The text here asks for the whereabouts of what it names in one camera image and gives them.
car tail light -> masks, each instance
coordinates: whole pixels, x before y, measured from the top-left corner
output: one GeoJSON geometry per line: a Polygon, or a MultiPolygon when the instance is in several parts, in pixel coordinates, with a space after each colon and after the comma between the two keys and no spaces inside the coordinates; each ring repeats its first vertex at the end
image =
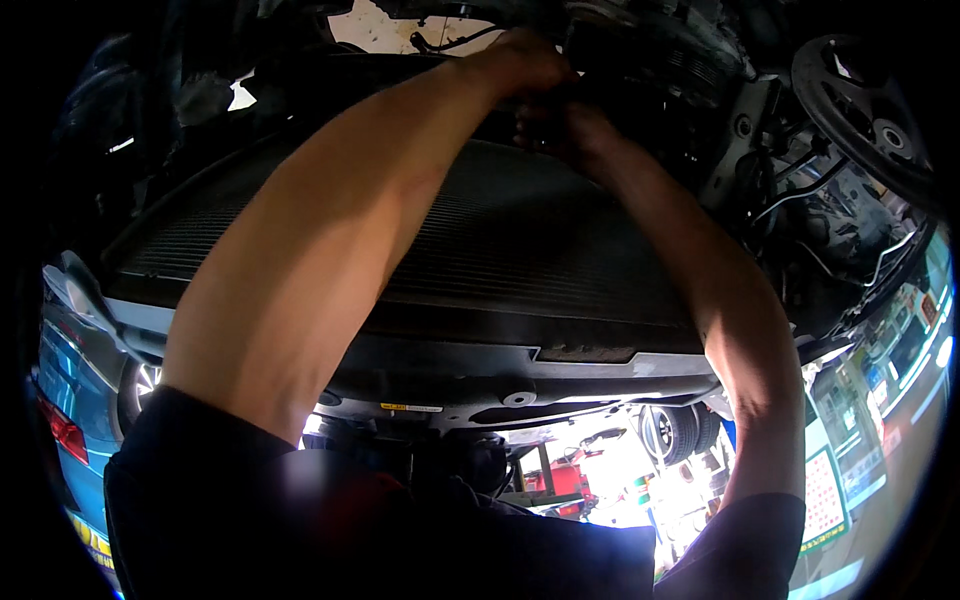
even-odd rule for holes
{"type": "Polygon", "coordinates": [[[39,390],[37,390],[36,400],[40,406],[40,412],[50,423],[50,431],[53,432],[54,438],[74,458],[85,465],[89,465],[90,459],[86,456],[84,432],[80,430],[77,423],[70,420],[57,405],[45,398],[39,390]]]}

car undercarriage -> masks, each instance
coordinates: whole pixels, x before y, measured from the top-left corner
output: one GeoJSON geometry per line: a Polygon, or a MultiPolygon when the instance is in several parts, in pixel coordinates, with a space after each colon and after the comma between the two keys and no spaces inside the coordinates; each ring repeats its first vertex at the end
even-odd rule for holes
{"type": "MultiPolygon", "coordinates": [[[[920,127],[882,53],[857,36],[796,39],[793,3],[374,4],[391,18],[529,27],[561,46],[583,73],[572,97],[643,144],[754,258],[802,359],[849,342],[941,216],[920,127]]],[[[159,364],[192,276],[303,140],[455,60],[420,42],[411,56],[338,42],[326,18],[351,6],[171,3],[91,57],[45,178],[61,208],[52,231],[71,252],[44,274],[137,360],[159,364]],[[237,82],[256,102],[228,110],[237,82]]],[[[647,242],[597,186],[513,146],[515,108],[497,107],[459,155],[317,411],[400,438],[624,402],[702,400],[729,417],[647,242]]]]}

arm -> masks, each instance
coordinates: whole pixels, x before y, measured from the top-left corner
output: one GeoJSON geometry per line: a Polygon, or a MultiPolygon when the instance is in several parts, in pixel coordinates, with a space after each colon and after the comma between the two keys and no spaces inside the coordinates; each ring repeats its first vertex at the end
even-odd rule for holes
{"type": "Polygon", "coordinates": [[[164,382],[295,444],[470,134],[500,99],[571,76],[547,42],[511,32],[325,125],[201,265],[164,382]]]}
{"type": "MultiPolygon", "coordinates": [[[[567,144],[552,150],[612,192],[634,217],[689,308],[731,400],[737,452],[724,505],[764,492],[804,499],[803,380],[770,284],[693,196],[602,114],[572,105],[565,121],[567,144]]],[[[517,141],[529,143],[522,134],[517,141]]]]}

mechanic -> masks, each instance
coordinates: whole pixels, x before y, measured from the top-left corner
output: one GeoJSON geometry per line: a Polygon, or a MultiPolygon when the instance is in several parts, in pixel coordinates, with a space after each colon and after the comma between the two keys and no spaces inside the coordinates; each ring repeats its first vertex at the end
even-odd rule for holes
{"type": "Polygon", "coordinates": [[[789,323],[755,263],[646,151],[594,108],[537,104],[576,79],[514,30],[346,110],[277,167],[190,283],[164,385],[107,467],[128,598],[786,597],[804,528],[789,323]],[[517,144],[566,160],[636,220],[732,403],[722,510],[655,587],[653,528],[532,516],[456,477],[408,490],[342,452],[294,451],[454,157],[511,97],[527,99],[517,144]]]}

warning label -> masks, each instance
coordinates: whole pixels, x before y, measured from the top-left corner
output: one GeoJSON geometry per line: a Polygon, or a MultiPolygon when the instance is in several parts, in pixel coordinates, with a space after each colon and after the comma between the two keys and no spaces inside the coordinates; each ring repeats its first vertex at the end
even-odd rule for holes
{"type": "Polygon", "coordinates": [[[380,402],[380,408],[388,411],[414,411],[417,413],[441,413],[444,409],[441,406],[418,406],[416,404],[390,404],[380,402]]]}

